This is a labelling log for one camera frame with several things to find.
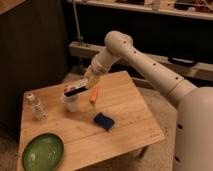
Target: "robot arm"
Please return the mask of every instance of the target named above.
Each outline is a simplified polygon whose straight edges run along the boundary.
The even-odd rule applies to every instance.
[[[123,33],[109,32],[105,44],[85,74],[89,87],[120,58],[125,59],[178,109],[173,170],[212,171],[213,88],[197,88],[135,49],[132,39]]]
[[[94,78],[107,73],[115,62],[123,58],[177,108],[181,99],[196,86],[141,53],[132,44],[133,41],[128,35],[118,31],[109,32],[105,37],[106,47],[93,58],[85,74],[89,82],[96,82],[97,79],[94,81]]]

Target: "blue sponge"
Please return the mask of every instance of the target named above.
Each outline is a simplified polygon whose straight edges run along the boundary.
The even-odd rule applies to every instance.
[[[106,131],[109,131],[115,124],[115,121],[113,119],[105,116],[101,112],[98,113],[93,120],[97,125],[103,127]]]

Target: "wooden table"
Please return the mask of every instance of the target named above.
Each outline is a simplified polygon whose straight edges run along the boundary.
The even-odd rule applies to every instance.
[[[80,169],[165,138],[127,72],[107,74],[98,85],[95,106],[89,102],[91,90],[84,91],[79,94],[79,111],[75,113],[61,103],[63,84],[31,91],[41,99],[48,118],[37,121],[24,100],[17,170],[23,170],[25,146],[42,133],[57,134],[64,142],[60,171]],[[100,111],[115,121],[109,132],[93,123]]]

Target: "carrot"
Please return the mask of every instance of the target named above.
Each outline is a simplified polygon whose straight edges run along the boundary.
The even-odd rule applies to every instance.
[[[97,100],[97,97],[98,97],[98,87],[95,87],[93,90],[92,90],[92,93],[91,93],[91,96],[90,96],[90,102],[91,103],[95,103],[96,100]]]

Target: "green plate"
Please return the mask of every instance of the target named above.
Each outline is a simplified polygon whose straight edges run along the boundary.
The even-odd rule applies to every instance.
[[[23,167],[26,171],[52,171],[61,160],[63,151],[63,142],[57,135],[39,135],[25,148]]]

